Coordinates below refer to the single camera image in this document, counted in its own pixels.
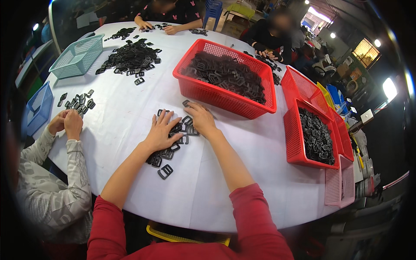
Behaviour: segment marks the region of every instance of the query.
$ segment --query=bright light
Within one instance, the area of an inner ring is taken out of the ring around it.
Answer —
[[[387,78],[383,83],[383,90],[387,97],[387,102],[391,102],[393,98],[397,95],[396,86],[390,78]]]
[[[321,18],[322,20],[324,20],[325,22],[331,22],[331,19],[329,19],[328,17],[326,17],[325,15],[318,13],[315,9],[313,9],[313,7],[309,7],[308,12],[316,15],[317,17]]]
[[[380,47],[381,46],[381,42],[379,41],[379,39],[376,39],[374,41],[374,44],[376,45],[376,47]]]

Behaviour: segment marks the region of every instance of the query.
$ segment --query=yellow plastic basket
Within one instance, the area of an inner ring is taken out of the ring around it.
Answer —
[[[161,231],[157,231],[155,229],[153,229],[150,225],[147,225],[146,227],[147,233],[149,233],[150,235],[153,235],[157,238],[161,238],[163,240],[169,241],[169,242],[188,242],[188,243],[198,243],[198,244],[203,244],[204,242],[198,241],[198,240],[193,240],[193,239],[189,239],[189,238],[182,238],[182,237],[178,237],[176,235],[170,235]],[[218,243],[221,243],[223,245],[228,246],[230,244],[230,236],[226,236],[224,235],[223,239],[218,240]]]
[[[317,82],[316,85],[318,88],[322,91],[322,94],[324,94],[324,98],[327,101],[328,105],[335,110],[334,103],[332,102],[331,94],[324,88],[324,86],[321,85],[321,83]]]

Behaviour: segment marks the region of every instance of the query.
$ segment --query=white tablecloth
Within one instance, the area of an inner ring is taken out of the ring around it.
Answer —
[[[107,24],[95,33],[104,33],[106,39],[121,28],[135,26],[134,22]],[[182,102],[187,98],[180,94],[178,80],[172,76],[172,71],[198,38],[228,47],[234,44],[234,49],[254,54],[254,49],[248,44],[212,31],[204,37],[189,31],[169,36],[158,29],[151,32],[136,29],[128,40],[135,42],[135,35],[154,43],[152,48],[163,50],[158,54],[161,64],[145,72],[145,83],[136,86],[134,76],[114,74],[111,69],[95,75],[112,50],[125,45],[121,39],[104,42],[103,53],[84,76],[57,81],[51,74],[47,79],[51,81],[54,95],[50,119],[63,109],[57,107],[63,93],[68,92],[66,100],[71,100],[75,94],[87,93],[90,89],[95,91],[92,98],[97,105],[85,114],[81,133],[95,195],[100,194],[112,173],[145,139],[151,118],[158,109],[174,110],[178,116],[186,115]],[[282,71],[277,74],[283,78],[286,68],[282,64],[279,66]],[[206,106],[216,117],[217,127],[264,191],[276,226],[285,228],[318,219],[337,208],[324,206],[323,170],[287,163],[283,127],[287,108],[281,86],[276,86],[276,96],[276,114],[265,114],[254,120]],[[43,127],[34,137],[37,138],[42,130]],[[63,132],[58,135],[49,158],[66,172],[67,137]],[[124,209],[178,227],[213,232],[236,231],[229,191],[212,147],[203,136],[191,136],[189,145],[182,145],[173,159],[164,159],[162,165],[166,163],[174,169],[166,180],[159,177],[156,168],[148,164],[142,167]]]

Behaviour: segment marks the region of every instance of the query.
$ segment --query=blue plastic basket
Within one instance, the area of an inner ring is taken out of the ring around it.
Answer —
[[[26,105],[27,135],[32,136],[49,118],[53,95],[49,81],[36,91]]]
[[[58,79],[84,75],[103,51],[104,34],[91,36],[68,46],[50,67]]]

